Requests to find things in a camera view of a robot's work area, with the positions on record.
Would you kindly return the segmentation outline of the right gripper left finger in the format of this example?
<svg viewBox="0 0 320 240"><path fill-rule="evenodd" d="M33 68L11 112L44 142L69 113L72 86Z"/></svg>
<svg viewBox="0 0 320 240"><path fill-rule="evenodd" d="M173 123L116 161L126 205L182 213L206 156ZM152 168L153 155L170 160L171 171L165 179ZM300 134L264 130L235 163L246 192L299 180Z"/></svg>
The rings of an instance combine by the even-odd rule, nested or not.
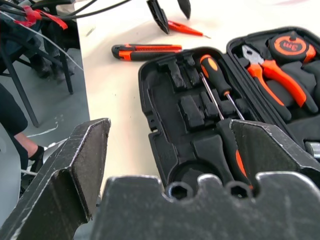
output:
<svg viewBox="0 0 320 240"><path fill-rule="evenodd" d="M42 166L0 229L2 240L71 240L96 212L109 118L84 122Z"/></svg>

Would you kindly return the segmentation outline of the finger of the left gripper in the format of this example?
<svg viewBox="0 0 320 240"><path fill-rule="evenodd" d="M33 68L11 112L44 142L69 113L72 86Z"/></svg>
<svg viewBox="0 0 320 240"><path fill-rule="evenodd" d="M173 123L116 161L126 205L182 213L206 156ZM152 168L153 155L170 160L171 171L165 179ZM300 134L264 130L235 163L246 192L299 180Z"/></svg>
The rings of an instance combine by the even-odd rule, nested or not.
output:
<svg viewBox="0 0 320 240"><path fill-rule="evenodd" d="M191 3L189 0L177 0L178 5L185 15L185 17L189 20L191 17Z"/></svg>
<svg viewBox="0 0 320 240"><path fill-rule="evenodd" d="M154 21L157 23L159 28L168 35L170 33L168 19L164 10L160 7L158 1L147 0L146 3L149 7Z"/></svg>

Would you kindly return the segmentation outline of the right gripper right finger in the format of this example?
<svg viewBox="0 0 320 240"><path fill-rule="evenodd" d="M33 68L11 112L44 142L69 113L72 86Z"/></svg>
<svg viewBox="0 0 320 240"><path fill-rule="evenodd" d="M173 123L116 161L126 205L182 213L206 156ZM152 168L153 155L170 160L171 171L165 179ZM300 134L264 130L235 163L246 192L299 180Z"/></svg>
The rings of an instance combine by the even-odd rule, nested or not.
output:
<svg viewBox="0 0 320 240"><path fill-rule="evenodd" d="M242 164L250 182L264 172L293 172L320 185L320 163L278 126L258 121L232 120Z"/></svg>

